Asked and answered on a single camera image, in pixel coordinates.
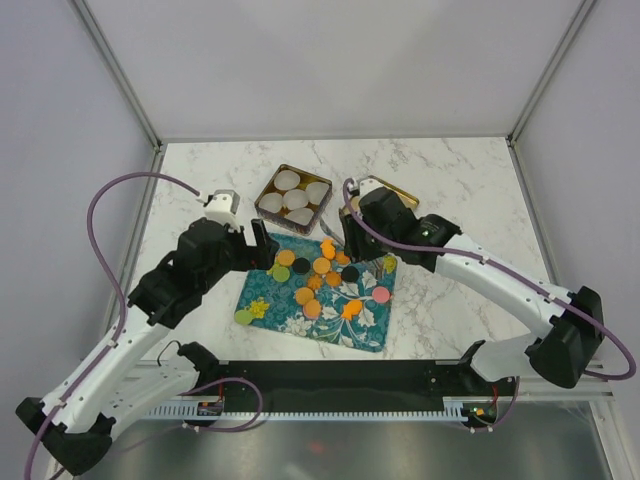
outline marble table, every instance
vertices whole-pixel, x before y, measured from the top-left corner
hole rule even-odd
[[[170,144],[162,172],[208,192],[236,190],[242,196],[239,219],[248,227],[256,216],[255,198],[282,163],[334,182],[325,219],[337,231],[341,231],[337,211],[343,180],[375,174],[417,196],[418,215],[438,213],[504,260],[548,280],[502,138]],[[180,233],[201,216],[201,205],[191,194],[158,183],[134,285],[175,249]],[[268,223],[267,228],[287,233]],[[251,229],[247,232],[253,242]],[[310,238],[323,237],[316,227]],[[457,358],[476,340],[501,340],[526,332],[511,315],[467,287],[400,264],[386,346],[380,353],[363,352],[236,324],[234,308],[245,275],[227,275],[203,305],[144,359],[155,359],[172,339],[196,340],[227,360]]]

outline lime green circle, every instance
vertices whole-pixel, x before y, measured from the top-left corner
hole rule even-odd
[[[289,277],[291,276],[291,274],[289,273],[289,269],[287,267],[282,267],[282,266],[275,267],[273,269],[272,275],[273,275],[273,279],[279,283],[286,282],[287,280],[289,280]]]
[[[253,313],[249,310],[238,310],[234,315],[236,323],[240,325],[249,325],[253,320]]]

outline floral pattern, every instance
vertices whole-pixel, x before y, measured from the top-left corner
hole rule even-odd
[[[281,249],[293,250],[297,257],[305,257],[312,263],[322,255],[320,242],[289,235],[272,236],[280,243]],[[316,298],[322,304],[322,313],[317,320],[307,319],[294,298],[296,290],[305,286],[314,275],[313,271],[306,275],[292,272],[285,283],[276,282],[269,272],[249,272],[236,311],[249,310],[254,317],[250,325],[254,327],[379,352],[387,337],[391,301],[378,304],[373,300],[372,292],[375,287],[383,286],[393,294],[397,260],[391,255],[384,257],[384,271],[379,279],[363,264],[354,266],[360,272],[357,283],[342,283],[337,287],[330,287],[324,282],[315,291]],[[340,272],[342,268],[336,261],[332,262],[332,270]],[[356,299],[362,301],[362,311],[354,315],[351,321],[342,318],[344,306]]]

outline white wall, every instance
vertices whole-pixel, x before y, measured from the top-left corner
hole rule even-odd
[[[519,142],[569,287],[603,297],[605,322],[640,358],[640,3],[599,2]],[[603,347],[622,370],[615,347]],[[640,450],[640,377],[613,385]]]
[[[17,479],[33,435],[16,406],[75,368],[109,298],[87,205],[112,177],[148,167],[151,147],[65,1],[4,0],[0,64],[0,476]],[[112,264],[141,188],[122,186],[97,209]]]
[[[507,134],[579,0],[88,0],[162,137]]]

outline black cable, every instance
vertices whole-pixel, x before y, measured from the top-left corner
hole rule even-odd
[[[178,348],[182,348],[182,344],[178,341],[178,340],[171,340],[169,343],[167,343],[164,348],[160,351],[160,353],[158,354],[158,358],[156,359],[156,362],[158,362],[158,366],[161,367],[162,364],[160,363],[160,357],[162,356],[162,354],[165,352],[165,350],[167,348],[169,348],[169,345],[171,345],[172,343],[177,343],[178,344]]]

